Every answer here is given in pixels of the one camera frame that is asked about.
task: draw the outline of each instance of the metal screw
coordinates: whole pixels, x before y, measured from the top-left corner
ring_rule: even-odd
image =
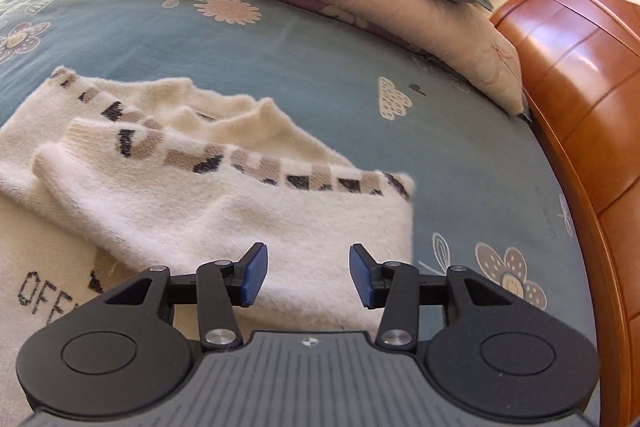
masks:
[[[227,330],[226,328],[216,328],[215,330],[207,331],[204,339],[209,344],[215,346],[228,346],[228,344],[234,343],[238,336],[235,332]]]
[[[380,338],[389,346],[406,346],[414,339],[409,331],[404,330],[388,330]]]

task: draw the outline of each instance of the bed frame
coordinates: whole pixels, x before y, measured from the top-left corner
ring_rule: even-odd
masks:
[[[520,55],[534,131],[582,248],[600,424],[629,425],[640,413],[640,6],[510,0],[492,22]]]

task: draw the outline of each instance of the brown leather headboard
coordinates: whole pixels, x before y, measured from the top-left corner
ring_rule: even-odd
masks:
[[[534,130],[564,190],[590,282],[600,424],[640,413],[640,6],[510,0],[492,22],[518,50]]]

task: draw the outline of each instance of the headboard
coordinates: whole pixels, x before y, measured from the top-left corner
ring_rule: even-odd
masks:
[[[534,131],[564,190],[590,282],[600,424],[640,413],[640,6],[510,0],[492,22],[517,48]]]

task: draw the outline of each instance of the bed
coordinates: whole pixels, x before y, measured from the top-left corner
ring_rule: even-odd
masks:
[[[494,16],[496,31],[482,9],[450,0],[0,0],[0,123],[61,65],[119,82],[180,76],[223,95],[270,97],[358,168],[411,176],[410,250],[422,272],[472,267],[597,343],[603,425],[624,425],[635,411],[630,315],[607,301],[620,281],[597,250],[578,178],[565,174],[552,135],[540,134],[546,106],[528,83],[544,62],[521,44],[525,24],[546,26],[527,6],[540,6],[545,21],[555,14],[539,0],[514,0]],[[26,227],[28,211],[6,195],[0,211],[0,283],[11,288],[3,306],[22,332],[5,334],[8,373],[30,332],[140,266],[46,220]],[[623,235],[633,233],[631,215],[628,226],[615,222],[620,241],[631,241]],[[54,241],[65,245],[64,263],[52,256]],[[423,338],[442,325],[440,310],[423,311]],[[14,381],[0,404],[11,421],[29,411]],[[598,390],[586,414],[598,422]]]
[[[602,425],[640,412],[640,7],[510,0],[492,17],[518,49],[534,131],[567,197],[602,359]]]

